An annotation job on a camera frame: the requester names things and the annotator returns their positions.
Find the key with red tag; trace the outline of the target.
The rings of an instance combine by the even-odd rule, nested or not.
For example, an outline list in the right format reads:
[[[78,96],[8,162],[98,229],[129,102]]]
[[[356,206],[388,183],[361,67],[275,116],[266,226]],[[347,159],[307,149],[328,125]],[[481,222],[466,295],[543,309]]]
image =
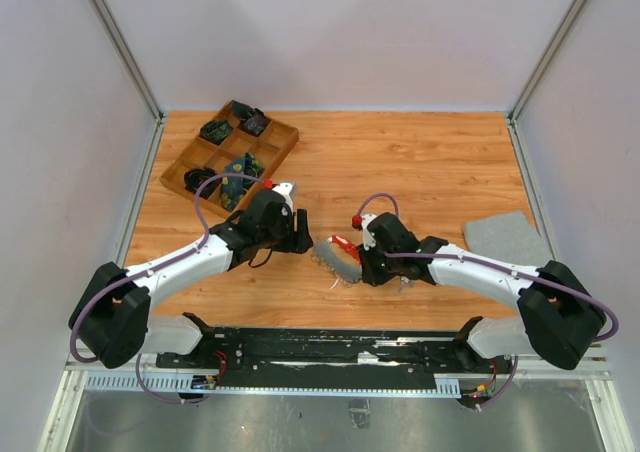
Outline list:
[[[413,288],[415,286],[415,281],[410,280],[408,278],[402,277],[400,279],[400,284],[398,286],[398,292],[402,293],[407,288]]]

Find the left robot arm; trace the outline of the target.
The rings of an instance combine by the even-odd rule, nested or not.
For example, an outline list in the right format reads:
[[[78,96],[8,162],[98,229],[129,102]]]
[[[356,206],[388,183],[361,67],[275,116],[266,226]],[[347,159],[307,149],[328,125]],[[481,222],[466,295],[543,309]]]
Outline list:
[[[214,356],[215,330],[192,313],[155,317],[152,311],[183,289],[242,264],[261,250],[304,254],[313,245],[307,212],[293,205],[296,186],[259,190],[246,209],[205,229],[195,242],[145,264],[113,262],[94,273],[70,319],[70,349],[82,363],[118,368],[139,354],[172,354],[200,368]]]

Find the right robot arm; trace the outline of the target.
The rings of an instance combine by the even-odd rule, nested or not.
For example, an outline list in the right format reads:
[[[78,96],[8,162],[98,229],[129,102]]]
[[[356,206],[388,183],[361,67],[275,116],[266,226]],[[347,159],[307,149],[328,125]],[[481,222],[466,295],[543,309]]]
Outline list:
[[[362,280],[380,286],[399,277],[462,288],[515,311],[503,319],[474,317],[457,333],[455,364],[474,372],[501,355],[535,354],[552,366],[573,370],[602,339],[605,307],[573,272],[553,260],[541,267],[509,264],[464,250],[444,239],[422,240],[392,213],[356,214],[354,229]]]

